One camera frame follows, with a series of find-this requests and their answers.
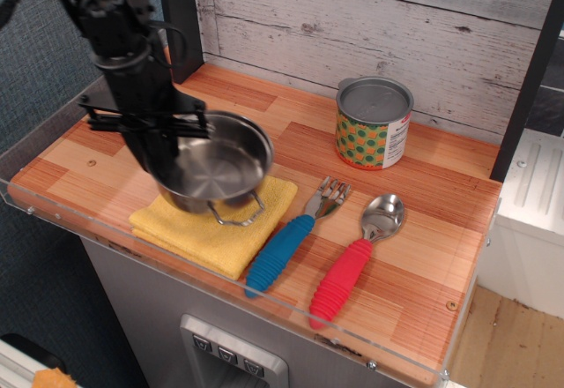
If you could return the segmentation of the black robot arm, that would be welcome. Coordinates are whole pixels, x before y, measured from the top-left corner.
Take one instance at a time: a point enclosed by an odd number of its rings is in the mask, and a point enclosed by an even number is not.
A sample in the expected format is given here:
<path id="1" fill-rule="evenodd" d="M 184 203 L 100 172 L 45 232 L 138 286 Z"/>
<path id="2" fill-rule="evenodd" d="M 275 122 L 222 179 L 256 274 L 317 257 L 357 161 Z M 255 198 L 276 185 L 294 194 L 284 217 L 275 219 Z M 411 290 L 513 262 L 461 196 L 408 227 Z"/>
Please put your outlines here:
<path id="1" fill-rule="evenodd" d="M 200 59 L 187 30 L 152 19 L 151 0 L 58 1 L 108 86 L 78 102 L 92 130 L 120 133 L 151 175 L 180 175 L 180 143 L 209 136 L 204 102 L 174 87 Z M 19 2 L 1 2 L 3 25 Z"/>

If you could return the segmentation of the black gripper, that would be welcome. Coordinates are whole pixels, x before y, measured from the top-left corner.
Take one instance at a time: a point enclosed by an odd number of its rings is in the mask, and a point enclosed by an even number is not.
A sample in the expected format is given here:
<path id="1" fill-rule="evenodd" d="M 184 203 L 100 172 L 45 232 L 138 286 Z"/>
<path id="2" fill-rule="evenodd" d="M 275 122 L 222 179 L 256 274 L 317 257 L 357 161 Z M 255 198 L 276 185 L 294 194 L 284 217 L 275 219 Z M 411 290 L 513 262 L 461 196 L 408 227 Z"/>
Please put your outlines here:
<path id="1" fill-rule="evenodd" d="M 165 51 L 93 54 L 92 60 L 107 86 L 82 95 L 78 105 L 93 130 L 121 132 L 145 172 L 172 171 L 179 153 L 177 137 L 209 137 L 204 102 L 176 89 Z"/>

